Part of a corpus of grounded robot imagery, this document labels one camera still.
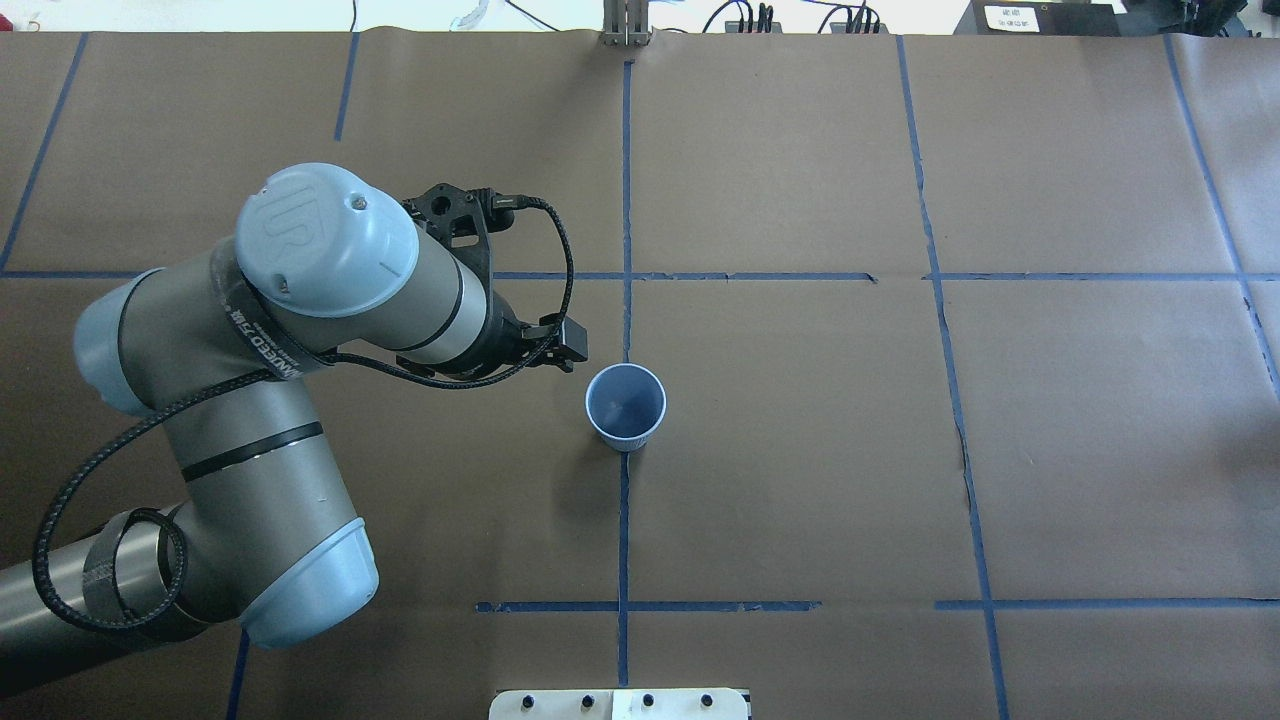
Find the cable strap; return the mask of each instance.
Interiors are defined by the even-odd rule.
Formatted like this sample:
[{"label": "cable strap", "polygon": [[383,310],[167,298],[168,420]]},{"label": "cable strap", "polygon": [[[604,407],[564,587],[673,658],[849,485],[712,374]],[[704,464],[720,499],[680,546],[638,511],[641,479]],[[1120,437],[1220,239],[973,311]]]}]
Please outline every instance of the cable strap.
[{"label": "cable strap", "polygon": [[227,322],[276,378],[292,380],[329,366],[329,363],[293,340],[266,311],[262,300],[239,269],[232,240],[219,242],[214,249],[209,273]]}]

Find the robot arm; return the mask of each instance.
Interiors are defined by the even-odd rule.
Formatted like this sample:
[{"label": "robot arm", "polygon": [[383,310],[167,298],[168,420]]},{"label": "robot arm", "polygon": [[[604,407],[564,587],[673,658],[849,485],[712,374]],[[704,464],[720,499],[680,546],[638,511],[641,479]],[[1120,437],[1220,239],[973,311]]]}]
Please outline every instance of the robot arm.
[{"label": "robot arm", "polygon": [[[404,372],[461,380],[445,387],[586,360],[567,292],[530,324],[492,288],[488,232],[539,202],[436,186],[402,204],[340,168],[296,165],[248,199],[233,240],[91,305],[77,361],[122,411],[146,415],[264,368],[274,382],[243,382],[164,423],[191,496],[163,511],[177,542],[133,511],[49,553],[52,588],[78,616],[54,611],[31,564],[0,571],[0,697],[233,618],[256,644],[284,647],[360,610],[378,570],[301,377],[351,357],[334,348],[353,340],[394,351]],[[177,601],[154,621],[101,632],[175,592],[179,569]]]}]

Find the light blue joint cap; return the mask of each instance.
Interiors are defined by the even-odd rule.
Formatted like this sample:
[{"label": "light blue joint cap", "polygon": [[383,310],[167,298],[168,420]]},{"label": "light blue joint cap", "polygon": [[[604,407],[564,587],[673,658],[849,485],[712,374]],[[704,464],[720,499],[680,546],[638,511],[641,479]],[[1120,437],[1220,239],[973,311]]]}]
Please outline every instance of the light blue joint cap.
[{"label": "light blue joint cap", "polygon": [[303,163],[244,201],[236,259],[271,302],[346,318],[404,287],[417,265],[417,231],[399,202],[349,170]]},{"label": "light blue joint cap", "polygon": [[378,568],[356,518],[302,556],[241,614],[253,644],[288,647],[342,623],[378,592]]},{"label": "light blue joint cap", "polygon": [[140,418],[151,414],[151,409],[138,400],[124,377],[124,366],[120,365],[120,320],[124,318],[129,296],[138,283],[163,269],[147,270],[95,300],[76,320],[76,336],[72,343],[81,377],[97,388],[102,402],[120,413]]}]

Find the table surface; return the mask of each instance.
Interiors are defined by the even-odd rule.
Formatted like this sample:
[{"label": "table surface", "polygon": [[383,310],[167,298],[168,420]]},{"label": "table surface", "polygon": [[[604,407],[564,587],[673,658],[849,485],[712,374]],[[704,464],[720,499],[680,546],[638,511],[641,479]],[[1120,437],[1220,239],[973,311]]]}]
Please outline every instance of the table surface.
[{"label": "table surface", "polygon": [[[371,605],[5,715],[480,717],[627,684],[750,688],[759,717],[1274,715],[1280,46],[861,40],[0,37],[0,564],[128,424],[76,372],[79,311],[282,167],[549,199],[591,340],[474,392],[308,378]],[[554,307],[545,219],[495,255],[521,315]],[[627,459],[581,401],[620,360],[671,402]],[[100,474],[67,537],[183,496],[161,437]]]}]

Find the cup rim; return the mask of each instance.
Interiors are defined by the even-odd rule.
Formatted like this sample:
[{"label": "cup rim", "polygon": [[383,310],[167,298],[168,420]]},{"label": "cup rim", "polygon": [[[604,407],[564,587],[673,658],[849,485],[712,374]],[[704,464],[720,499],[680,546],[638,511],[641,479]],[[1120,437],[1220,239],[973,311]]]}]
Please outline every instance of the cup rim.
[{"label": "cup rim", "polygon": [[[614,368],[639,368],[640,370],[644,370],[644,373],[646,375],[649,375],[653,379],[654,383],[657,383],[658,392],[662,393],[662,409],[658,411],[658,419],[654,420],[653,424],[649,425],[649,429],[646,429],[645,432],[643,432],[643,433],[640,433],[637,436],[622,437],[622,436],[616,436],[616,434],[607,433],[607,432],[604,432],[604,429],[600,428],[599,424],[596,424],[595,418],[591,416],[591,391],[595,388],[595,383],[599,382],[599,379],[602,377],[604,377],[604,373],[608,373],[609,370],[612,370]],[[582,409],[586,410],[586,419],[588,419],[589,423],[591,423],[591,427],[595,428],[595,432],[600,433],[605,438],[609,438],[609,439],[617,441],[617,442],[636,441],[636,439],[640,439],[640,438],[643,438],[645,436],[652,434],[655,429],[658,429],[658,425],[660,425],[662,420],[667,416],[667,388],[662,384],[662,380],[658,379],[658,375],[655,375],[653,373],[653,370],[650,370],[649,368],[645,368],[644,365],[639,365],[636,363],[614,363],[614,364],[609,365],[608,368],[604,368],[599,373],[596,373],[595,377],[591,378],[591,382],[586,384],[586,392],[584,393],[584,400],[582,400]]]}]

